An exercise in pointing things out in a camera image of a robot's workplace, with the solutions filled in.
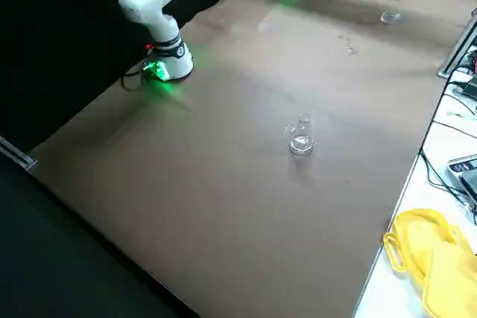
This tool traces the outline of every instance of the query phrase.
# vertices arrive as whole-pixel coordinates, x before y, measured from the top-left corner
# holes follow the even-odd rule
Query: electronic device
[[[477,169],[477,154],[465,156],[464,158],[453,159],[448,162],[449,170],[454,177],[461,179],[462,174],[472,169]]]
[[[453,177],[477,204],[477,155],[453,159],[447,165]]]
[[[162,9],[172,0],[118,0],[125,16],[148,28],[154,46],[145,61],[144,72],[161,81],[187,77],[194,65],[192,55],[182,40],[179,26]]]
[[[477,101],[477,74],[474,74],[472,80],[462,90],[462,95]]]
[[[477,205],[477,168],[464,172],[461,176],[461,183],[474,204]]]

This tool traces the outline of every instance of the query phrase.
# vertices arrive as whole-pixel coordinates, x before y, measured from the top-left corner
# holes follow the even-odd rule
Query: wire
[[[458,128],[455,128],[455,127],[453,127],[453,126],[449,126],[448,124],[441,123],[441,122],[438,122],[438,121],[432,121],[432,123],[436,123],[436,124],[439,124],[440,126],[444,126],[444,127],[450,128],[451,130],[457,130],[458,132],[460,132],[460,133],[462,133],[462,134],[465,134],[466,136],[469,136],[469,137],[471,137],[471,138],[477,139],[477,136],[474,136],[473,134],[464,132],[463,130],[459,130]]]
[[[138,70],[138,71],[135,71],[135,72],[130,72],[129,74],[124,74],[123,77],[136,76],[137,74],[140,74],[141,72],[142,72],[142,70]]]
[[[431,162],[429,161],[429,159],[428,159],[426,153],[424,152],[424,149],[421,149],[421,150],[420,150],[420,155],[423,157],[424,162],[426,163],[426,168],[428,169],[428,171],[427,171],[427,177],[428,177],[429,182],[432,183],[432,181],[430,180],[430,173],[429,173],[429,168],[431,168],[432,171],[434,172],[435,176],[439,179],[440,182],[442,182],[442,186],[443,186],[444,188],[446,188],[446,191],[448,191],[450,194],[452,194],[452,196],[453,196],[460,204],[462,204],[463,206],[466,206],[465,203],[464,203],[464,201],[463,201],[460,197],[458,197],[457,194],[456,194],[454,191],[452,191],[452,190],[456,190],[456,191],[460,191],[460,190],[458,190],[457,188],[453,188],[453,187],[451,187],[451,186],[448,186],[448,185],[446,184],[446,182],[442,179],[442,177],[439,175],[439,173],[438,173],[438,172],[434,169],[434,167],[432,166],[432,164],[431,164]]]
[[[138,74],[141,74],[142,73],[142,70],[138,70],[138,71],[134,71],[134,72],[130,72],[128,74],[123,74],[120,78],[120,81],[119,83],[121,84],[121,87],[125,90],[125,91],[128,91],[128,92],[135,92],[135,91],[139,91],[142,86],[137,86],[135,88],[130,88],[130,87],[127,87],[126,86],[126,81],[125,81],[125,78],[126,77],[134,77],[134,76],[137,76]]]
[[[446,187],[445,185],[443,185],[443,184],[438,184],[438,183],[432,181],[432,179],[431,179],[431,172],[430,172],[430,170],[429,170],[430,162],[429,162],[429,160],[427,159],[427,156],[425,156],[425,154],[424,154],[424,155],[421,154],[421,156],[423,157],[424,163],[426,164],[427,180],[428,180],[429,184],[431,184],[431,185],[432,185],[434,188],[436,188],[436,189],[440,189],[440,190],[443,190],[443,191],[448,191],[448,190],[445,188],[445,187]],[[448,185],[447,185],[447,188],[449,188],[449,189],[451,189],[451,190],[453,190],[453,191],[457,191],[460,195],[464,195],[464,196],[466,196],[466,197],[468,196],[468,195],[467,195],[467,192],[465,192],[465,191],[463,191],[463,190],[460,190],[460,189],[457,189],[457,188],[454,188],[454,187],[448,186]]]
[[[470,113],[472,113],[473,115],[475,115],[475,113],[474,113],[474,111],[472,110],[472,108],[470,108],[469,106],[467,106],[463,101],[459,100],[457,97],[448,95],[448,94],[446,94],[446,93],[444,93],[443,96],[450,97],[450,98],[454,98],[454,99],[455,99],[457,102],[459,102],[462,106],[464,106],[465,108],[467,108]]]

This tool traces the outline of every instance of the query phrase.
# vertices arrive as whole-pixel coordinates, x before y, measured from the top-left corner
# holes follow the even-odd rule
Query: green led light
[[[152,63],[146,63],[142,68],[144,71],[149,71],[155,77],[159,78],[161,81],[167,81],[171,78],[171,75],[168,73],[165,64],[161,61],[154,61]]]

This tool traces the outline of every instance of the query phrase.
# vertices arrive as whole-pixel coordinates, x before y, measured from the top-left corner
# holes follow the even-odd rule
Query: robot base
[[[177,52],[177,56],[164,57],[161,56],[163,51],[154,49],[142,67],[144,79],[167,82],[181,80],[189,76],[194,68],[194,63],[187,45],[184,43],[182,45],[182,50]]]

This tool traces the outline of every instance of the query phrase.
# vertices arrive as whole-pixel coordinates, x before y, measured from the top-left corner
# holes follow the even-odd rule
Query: glass flask
[[[288,147],[295,156],[308,156],[315,148],[313,126],[310,114],[303,113],[298,118],[296,126],[289,124],[285,127]]]

